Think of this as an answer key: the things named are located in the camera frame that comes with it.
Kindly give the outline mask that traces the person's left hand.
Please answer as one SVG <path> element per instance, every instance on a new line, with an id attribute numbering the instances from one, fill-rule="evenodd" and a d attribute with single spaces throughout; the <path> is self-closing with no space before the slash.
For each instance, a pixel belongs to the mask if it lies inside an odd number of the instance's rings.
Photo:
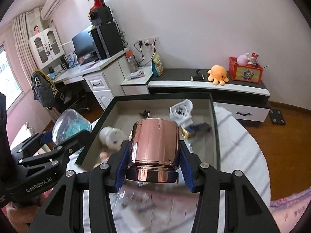
<path id="1" fill-rule="evenodd" d="M 7 219 L 17 232 L 22 233 L 28 231 L 30 224 L 40 210 L 45 199 L 45 194 L 41 194 L 39 195 L 39 205 L 20 208 L 13 205 L 13 203 L 6 205 Z"/>

